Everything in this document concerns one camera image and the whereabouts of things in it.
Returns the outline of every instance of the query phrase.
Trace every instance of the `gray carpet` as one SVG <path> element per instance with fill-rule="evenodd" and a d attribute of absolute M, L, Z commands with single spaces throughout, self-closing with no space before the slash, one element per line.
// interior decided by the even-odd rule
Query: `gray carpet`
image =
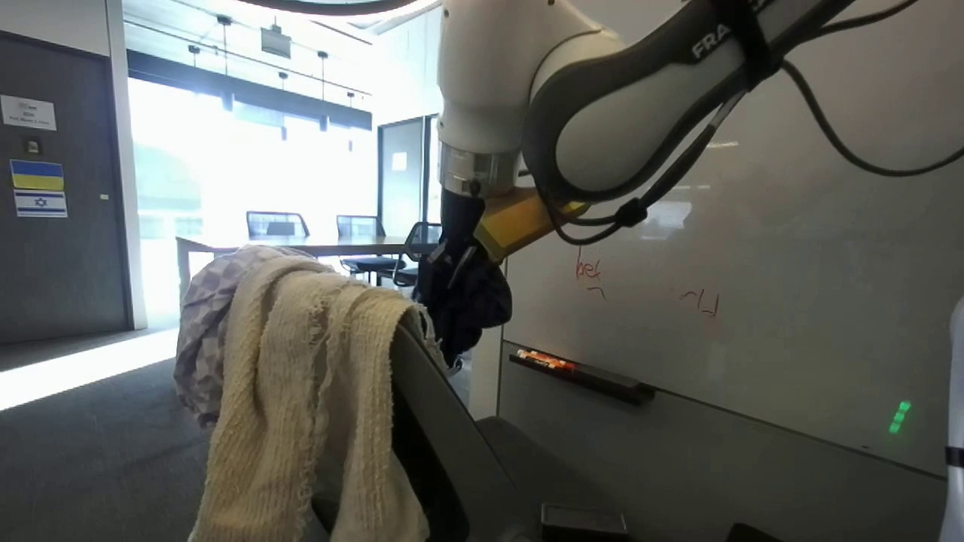
<path fill-rule="evenodd" d="M 188 539 L 208 432 L 171 361 L 0 411 L 3 542 Z"/>

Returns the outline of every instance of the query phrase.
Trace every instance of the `sign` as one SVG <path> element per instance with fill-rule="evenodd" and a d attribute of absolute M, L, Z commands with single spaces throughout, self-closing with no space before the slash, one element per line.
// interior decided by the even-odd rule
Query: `sign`
<path fill-rule="evenodd" d="M 411 153 L 392 153 L 392 172 L 407 172 L 411 168 Z"/>
<path fill-rule="evenodd" d="M 26 128 L 49 128 L 58 133 L 58 110 L 55 101 L 23 100 L 23 96 L 3 96 L 3 123 L 5 127 L 26 127 Z"/>
<path fill-rule="evenodd" d="M 67 218 L 67 180 L 61 161 L 8 160 L 17 216 Z"/>

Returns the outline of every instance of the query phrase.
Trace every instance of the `glass wall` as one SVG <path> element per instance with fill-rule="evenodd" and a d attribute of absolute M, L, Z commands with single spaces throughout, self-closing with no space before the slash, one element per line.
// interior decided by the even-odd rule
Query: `glass wall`
<path fill-rule="evenodd" d="M 146 322 L 178 319 L 174 236 L 248 240 L 248 210 L 297 210 L 311 240 L 335 212 L 376 210 L 370 128 L 129 82 Z"/>

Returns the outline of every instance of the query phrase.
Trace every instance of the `whiteboard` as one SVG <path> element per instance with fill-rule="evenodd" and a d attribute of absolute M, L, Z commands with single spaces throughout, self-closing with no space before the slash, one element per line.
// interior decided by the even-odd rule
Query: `whiteboard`
<path fill-rule="evenodd" d="M 964 143 L 957 21 L 962 3 L 931 0 L 792 59 L 857 153 L 915 165 Z M 964 165 L 863 173 L 780 76 L 644 224 L 583 249 L 551 234 L 509 283 L 509 343 L 943 471 Z"/>

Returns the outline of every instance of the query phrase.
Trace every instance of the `green light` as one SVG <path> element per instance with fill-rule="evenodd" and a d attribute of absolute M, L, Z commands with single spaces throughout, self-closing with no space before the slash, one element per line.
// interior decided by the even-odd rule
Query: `green light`
<path fill-rule="evenodd" d="M 890 424 L 886 430 L 890 430 L 890 432 L 900 432 L 911 410 L 912 410 L 912 403 L 911 403 L 911 401 L 900 401 L 897 410 L 896 410 L 896 416 L 891 416 L 891 424 Z"/>

